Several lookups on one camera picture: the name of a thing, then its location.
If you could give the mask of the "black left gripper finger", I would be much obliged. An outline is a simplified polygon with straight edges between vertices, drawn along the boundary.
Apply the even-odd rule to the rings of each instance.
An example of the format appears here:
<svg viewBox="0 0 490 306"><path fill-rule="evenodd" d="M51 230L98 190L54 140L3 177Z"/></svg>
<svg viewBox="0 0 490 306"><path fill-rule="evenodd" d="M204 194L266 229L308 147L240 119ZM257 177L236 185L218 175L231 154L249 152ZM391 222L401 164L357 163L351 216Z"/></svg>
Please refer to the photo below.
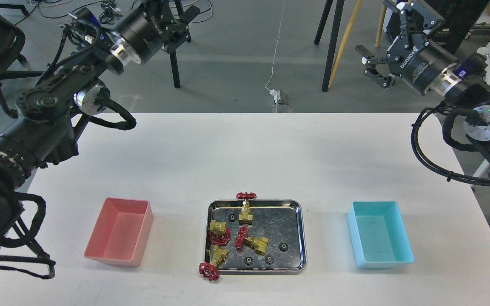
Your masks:
<svg viewBox="0 0 490 306"><path fill-rule="evenodd" d="M161 17L160 37L161 50L171 54L184 42L190 40L189 24L191 21L180 18Z"/></svg>

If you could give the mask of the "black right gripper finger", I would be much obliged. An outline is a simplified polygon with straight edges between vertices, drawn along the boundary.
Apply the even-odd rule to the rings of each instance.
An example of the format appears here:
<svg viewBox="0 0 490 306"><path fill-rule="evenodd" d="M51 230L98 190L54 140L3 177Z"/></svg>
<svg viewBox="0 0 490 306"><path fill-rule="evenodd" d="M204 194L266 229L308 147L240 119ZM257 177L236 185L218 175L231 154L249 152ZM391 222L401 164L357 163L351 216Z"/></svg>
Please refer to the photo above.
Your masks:
<svg viewBox="0 0 490 306"><path fill-rule="evenodd" d="M412 0L410 3L407 0L385 0L383 4L391 11L386 30L390 41L401 35L403 25L406 24L408 34L424 34L434 42L435 34L444 23L441 14L425 0Z"/></svg>
<svg viewBox="0 0 490 306"><path fill-rule="evenodd" d="M387 57L376 57L373 53L371 53L366 47L362 45L355 46L355 51L357 51L363 59L364 64L364 76L366 76L371 81L374 81L377 85L382 88L392 87L395 83L395 79L393 76L383 76L381 75L377 69L377 65L381 64L389 64L396 62L396 56L389 55Z"/></svg>

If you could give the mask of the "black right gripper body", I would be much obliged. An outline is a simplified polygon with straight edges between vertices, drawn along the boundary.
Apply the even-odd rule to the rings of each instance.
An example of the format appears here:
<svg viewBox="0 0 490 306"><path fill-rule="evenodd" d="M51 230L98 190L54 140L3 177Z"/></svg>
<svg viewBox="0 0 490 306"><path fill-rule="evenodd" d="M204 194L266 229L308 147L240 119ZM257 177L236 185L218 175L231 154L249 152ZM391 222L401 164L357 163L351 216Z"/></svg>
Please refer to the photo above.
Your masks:
<svg viewBox="0 0 490 306"><path fill-rule="evenodd" d="M424 34L412 34L411 42L397 37L387 49L387 56L397 58L389 64L390 73L420 95L434 90L445 96L459 82L455 75L457 59Z"/></svg>

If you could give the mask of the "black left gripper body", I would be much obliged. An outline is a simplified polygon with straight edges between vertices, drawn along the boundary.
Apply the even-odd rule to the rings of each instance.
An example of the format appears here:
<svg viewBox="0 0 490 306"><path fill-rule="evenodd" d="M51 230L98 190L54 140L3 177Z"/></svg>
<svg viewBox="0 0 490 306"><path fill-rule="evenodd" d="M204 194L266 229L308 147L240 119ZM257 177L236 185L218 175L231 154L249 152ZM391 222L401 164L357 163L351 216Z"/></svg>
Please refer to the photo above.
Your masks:
<svg viewBox="0 0 490 306"><path fill-rule="evenodd" d="M110 29L111 55L122 65L144 64L158 51L170 51L174 21L167 0L143 0Z"/></svg>

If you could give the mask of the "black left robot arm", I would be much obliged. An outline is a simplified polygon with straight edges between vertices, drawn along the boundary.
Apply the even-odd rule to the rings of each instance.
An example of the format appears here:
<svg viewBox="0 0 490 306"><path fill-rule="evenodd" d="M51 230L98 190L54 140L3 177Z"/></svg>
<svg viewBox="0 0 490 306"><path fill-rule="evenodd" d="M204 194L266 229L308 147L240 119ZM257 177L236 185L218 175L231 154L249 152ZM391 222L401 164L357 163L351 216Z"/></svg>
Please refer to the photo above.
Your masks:
<svg viewBox="0 0 490 306"><path fill-rule="evenodd" d="M63 25L77 45L67 58L56 57L36 85L16 99L16 120L0 133L0 270L41 279L55 275L56 263L35 240L46 214L46 201L19 193L37 168L78 155L77 141L88 123L130 130L136 120L110 97L99 79L105 71L124 72L129 62L145 64L159 50L170 54L179 87L175 50L189 41L189 24L200 14L175 1L142 0L111 28L103 27L85 7L70 12Z"/></svg>

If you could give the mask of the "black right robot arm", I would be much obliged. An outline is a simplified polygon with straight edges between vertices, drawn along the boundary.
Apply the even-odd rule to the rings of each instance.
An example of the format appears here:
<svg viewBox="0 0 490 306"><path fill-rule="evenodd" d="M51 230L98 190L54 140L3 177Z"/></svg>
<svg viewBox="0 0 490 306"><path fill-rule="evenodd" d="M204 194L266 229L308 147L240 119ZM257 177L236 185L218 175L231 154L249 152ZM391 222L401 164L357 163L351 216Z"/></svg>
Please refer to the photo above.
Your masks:
<svg viewBox="0 0 490 306"><path fill-rule="evenodd" d="M402 6L385 0L400 19L396 35L384 57L376 57L364 46L355 50L362 56L363 74L382 88L392 87L395 78L412 87L420 95L435 91L443 97L437 107L427 107L412 125L411 145L417 159L432 172L448 181L490 186L487 178L465 176L451 172L429 160L419 146L419 129L433 114L445 116L442 138L447 145L459 151L478 152L490 164L490 86L483 80L486 58L471 54L459 62L430 36L444 22L441 15L423 0L413 0Z"/></svg>

